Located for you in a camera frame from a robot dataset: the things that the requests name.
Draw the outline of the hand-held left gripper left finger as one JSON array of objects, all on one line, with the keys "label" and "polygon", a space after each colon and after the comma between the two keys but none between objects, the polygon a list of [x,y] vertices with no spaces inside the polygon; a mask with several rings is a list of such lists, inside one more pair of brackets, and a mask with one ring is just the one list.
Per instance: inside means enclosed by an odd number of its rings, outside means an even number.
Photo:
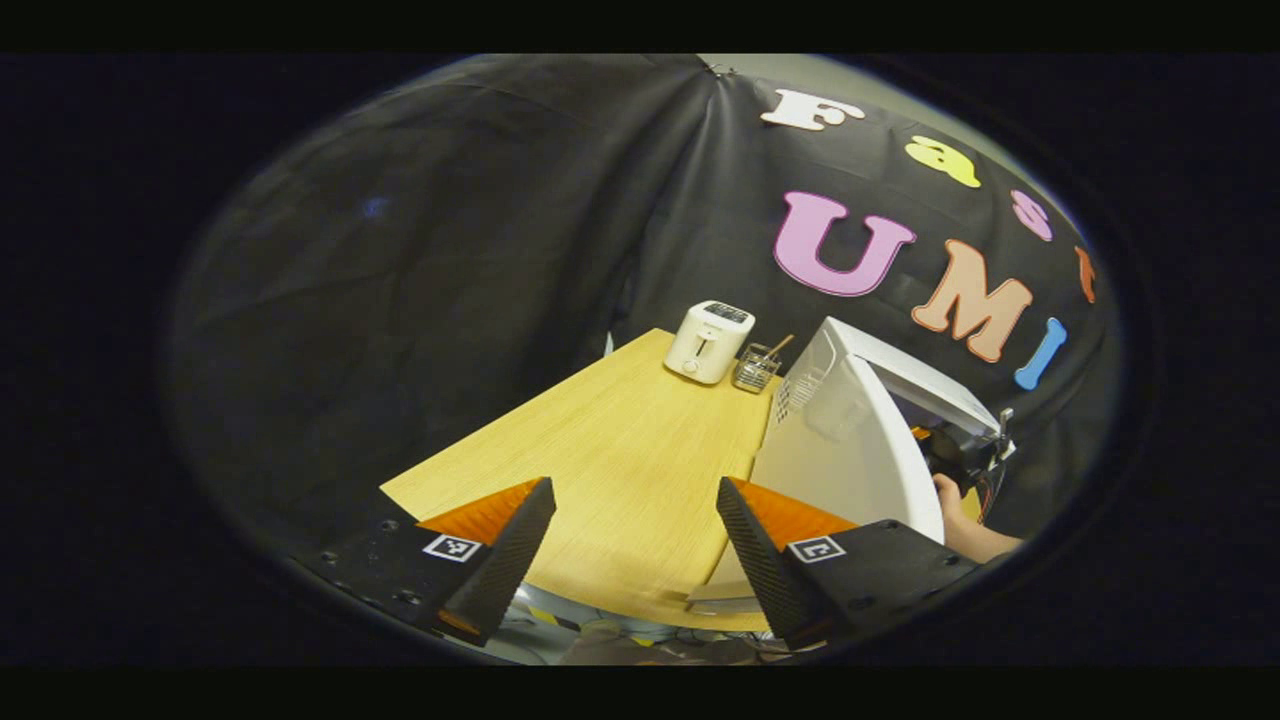
[{"label": "hand-held left gripper left finger", "polygon": [[298,564],[419,632],[483,647],[498,630],[557,510],[535,477],[419,520],[388,493]]}]

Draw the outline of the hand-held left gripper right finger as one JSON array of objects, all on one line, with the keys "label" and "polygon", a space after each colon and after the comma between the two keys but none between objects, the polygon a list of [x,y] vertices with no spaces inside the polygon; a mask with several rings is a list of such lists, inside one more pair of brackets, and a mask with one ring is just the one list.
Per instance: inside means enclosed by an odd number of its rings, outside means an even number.
[{"label": "hand-held left gripper right finger", "polygon": [[891,633],[980,574],[902,521],[858,525],[739,478],[721,479],[716,510],[771,633],[791,651]]}]

